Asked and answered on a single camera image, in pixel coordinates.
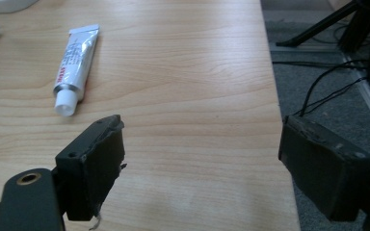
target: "white cap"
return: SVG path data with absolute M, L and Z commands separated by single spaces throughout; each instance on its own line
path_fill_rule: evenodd
M 56 96 L 56 113 L 61 116 L 73 115 L 77 100 L 77 93 L 73 90 L 60 90 Z

